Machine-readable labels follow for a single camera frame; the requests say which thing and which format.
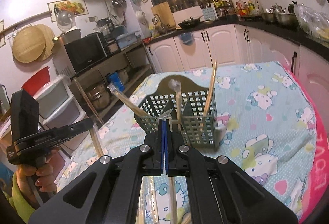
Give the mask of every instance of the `finger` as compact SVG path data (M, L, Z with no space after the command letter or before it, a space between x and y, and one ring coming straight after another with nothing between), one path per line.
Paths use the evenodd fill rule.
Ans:
M47 176L54 172L53 167L50 164L44 164L36 171L37 176Z
M36 172L36 168L26 164L20 164L17 170L17 177L22 179L26 176L32 176Z
M59 146L52 148L52 150L50 151L50 154L46 156L46 163L48 163L49 160L50 160L50 159L51 159L56 153L58 153L59 150L60 150L60 147L59 147Z
M48 186L48 185L54 183L55 179L56 178L52 174L47 175L47 176L43 176L43 177L38 178L35 185L40 186L40 187L45 187L45 186Z
M42 187L40 188L41 192L52 192L52 191L56 191L56 184L55 183L51 183L46 187Z

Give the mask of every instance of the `cabinet door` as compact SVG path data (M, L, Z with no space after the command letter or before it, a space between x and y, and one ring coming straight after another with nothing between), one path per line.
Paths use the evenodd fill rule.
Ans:
M264 62L265 33L259 29L247 27L246 35L249 40L250 63Z
M292 59L294 59L293 73L298 77L300 63L299 45L267 32L264 33L266 47L264 47L263 51L263 62L278 61L285 69L291 71Z
M218 65L241 64L234 25L205 29L211 59Z
M243 64L250 64L251 63L250 45L246 40L247 28L241 25L234 25L234 27L235 27L236 39L239 47L241 62Z
M184 70L212 67L204 31L199 30L192 32L192 34L194 42L191 45L185 45L179 37L174 38Z
M329 63L311 50L300 47L299 81L315 103L329 132Z
M184 71L173 38L153 43L147 48L157 73Z

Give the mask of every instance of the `hand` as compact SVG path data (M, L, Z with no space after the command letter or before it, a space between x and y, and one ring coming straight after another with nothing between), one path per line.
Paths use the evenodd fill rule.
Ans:
M49 160L59 151L59 147L53 148L51 153L46 158L46 164L40 168L35 168L30 165L21 164L16 172L17 184L25 200L34 208L39 207L36 197L34 196L28 182L27 176L36 174L40 176L35 183L36 186L40 186L41 192L56 191L55 176L53 175L53 167L48 164Z

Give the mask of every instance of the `wooden cutting board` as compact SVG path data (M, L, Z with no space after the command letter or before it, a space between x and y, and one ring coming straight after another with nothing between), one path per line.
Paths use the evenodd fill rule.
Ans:
M28 26L17 33L13 41L12 52L17 61L30 63L37 60L46 46L42 31Z
M52 39L55 37L55 34L52 31L52 29L46 25L38 24L38 25L36 25L36 27L42 31L44 38L46 40L46 46L45 46L42 54L38 58L38 61L42 61L42 60L47 59L52 54L51 50L54 47L54 42L52 41Z
M172 15L168 2L163 2L151 8L153 14L158 14L163 21L164 25L170 25L170 27L176 26L174 16Z

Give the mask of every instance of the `black microwave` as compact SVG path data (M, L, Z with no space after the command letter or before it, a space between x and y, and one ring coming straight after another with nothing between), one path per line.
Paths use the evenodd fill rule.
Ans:
M97 32L62 46L55 54L53 62L59 74L73 77L110 55L103 33Z

